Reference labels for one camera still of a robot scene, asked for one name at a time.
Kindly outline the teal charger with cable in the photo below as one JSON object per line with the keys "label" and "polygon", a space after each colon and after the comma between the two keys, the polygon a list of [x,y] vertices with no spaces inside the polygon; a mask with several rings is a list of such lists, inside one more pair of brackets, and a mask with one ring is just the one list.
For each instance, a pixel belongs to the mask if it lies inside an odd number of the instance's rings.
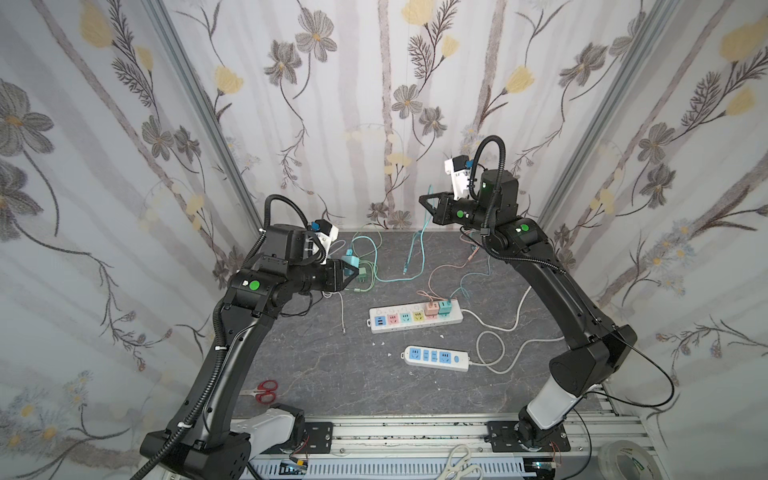
{"label": "teal charger with cable", "polygon": [[[459,293],[461,293],[462,295],[464,295],[466,298],[469,298],[470,294],[469,294],[468,290],[463,286],[463,282],[465,281],[465,279],[467,277],[470,277],[470,276],[489,277],[490,275],[491,275],[491,268],[490,267],[486,268],[486,272],[485,273],[481,273],[481,272],[471,272],[471,273],[468,273],[468,274],[464,275],[460,279],[460,285],[457,287],[457,291]],[[436,315],[438,317],[447,317],[454,310],[453,300],[452,299],[441,298],[441,299],[437,299],[437,300],[433,301],[432,304],[436,307]]]}
{"label": "teal charger with cable", "polygon": [[366,227],[375,229],[377,240],[362,230],[356,231],[349,241],[344,260],[351,260],[352,265],[360,269],[364,286],[356,286],[352,289],[355,294],[370,293],[379,283],[385,285],[402,284],[412,282],[421,277],[426,269],[426,245],[425,234],[428,224],[427,215],[424,215],[421,227],[412,232],[407,254],[403,262],[402,273],[396,278],[384,278],[379,275],[379,253],[384,244],[383,232],[385,230],[405,231],[411,227],[412,214],[406,210],[390,211],[382,203],[373,203],[367,215]]}

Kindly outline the white multicolour power strip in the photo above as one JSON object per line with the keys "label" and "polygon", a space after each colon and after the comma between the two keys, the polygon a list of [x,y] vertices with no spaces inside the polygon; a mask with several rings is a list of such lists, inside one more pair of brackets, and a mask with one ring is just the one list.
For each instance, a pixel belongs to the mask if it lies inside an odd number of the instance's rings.
{"label": "white multicolour power strip", "polygon": [[371,308],[367,325],[372,333],[379,334],[459,324],[463,321],[464,314],[458,300],[452,300],[454,310],[447,317],[427,317],[425,315],[426,302]]}

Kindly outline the pink charger with cable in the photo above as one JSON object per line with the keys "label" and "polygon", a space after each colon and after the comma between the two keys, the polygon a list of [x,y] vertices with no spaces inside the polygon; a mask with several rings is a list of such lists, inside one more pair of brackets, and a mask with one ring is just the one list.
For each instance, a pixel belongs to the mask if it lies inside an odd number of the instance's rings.
{"label": "pink charger with cable", "polygon": [[435,289],[432,286],[432,280],[437,272],[440,272],[442,270],[457,270],[462,271],[464,270],[474,259],[474,257],[478,254],[479,248],[477,246],[474,246],[472,248],[471,253],[467,256],[467,258],[464,260],[461,264],[442,264],[437,267],[435,267],[429,274],[427,279],[427,287],[425,290],[419,290],[417,292],[418,295],[424,297],[427,299],[426,306],[425,306],[425,315],[427,317],[430,316],[439,316],[441,305],[443,302],[449,302],[451,298],[454,297],[454,294],[451,294],[449,296],[443,296],[439,295]]}

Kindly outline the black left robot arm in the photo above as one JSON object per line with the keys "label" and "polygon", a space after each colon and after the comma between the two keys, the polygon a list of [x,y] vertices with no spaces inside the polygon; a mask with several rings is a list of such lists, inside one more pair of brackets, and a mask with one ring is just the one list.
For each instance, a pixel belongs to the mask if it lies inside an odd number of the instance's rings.
{"label": "black left robot arm", "polygon": [[288,197],[265,199],[261,235],[213,308],[209,353],[172,420],[145,436],[134,478],[162,467],[188,479],[238,479],[249,468],[252,436],[230,425],[259,347],[295,295],[341,292],[359,274],[329,256],[332,236],[330,222],[309,221]]}

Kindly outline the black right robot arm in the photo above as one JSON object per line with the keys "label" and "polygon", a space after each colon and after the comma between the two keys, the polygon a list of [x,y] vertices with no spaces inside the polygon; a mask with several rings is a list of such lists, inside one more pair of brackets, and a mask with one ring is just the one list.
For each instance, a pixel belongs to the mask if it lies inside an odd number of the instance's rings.
{"label": "black right robot arm", "polygon": [[557,323],[567,345],[549,362],[545,386],[518,414],[517,441],[527,450],[549,445],[580,400],[616,373],[634,351],[637,334],[617,325],[588,297],[557,258],[544,230],[518,211],[518,179],[505,168],[506,148],[497,135],[484,138],[473,156],[446,162],[452,188],[419,202],[434,224],[475,231],[479,247],[512,266]]}

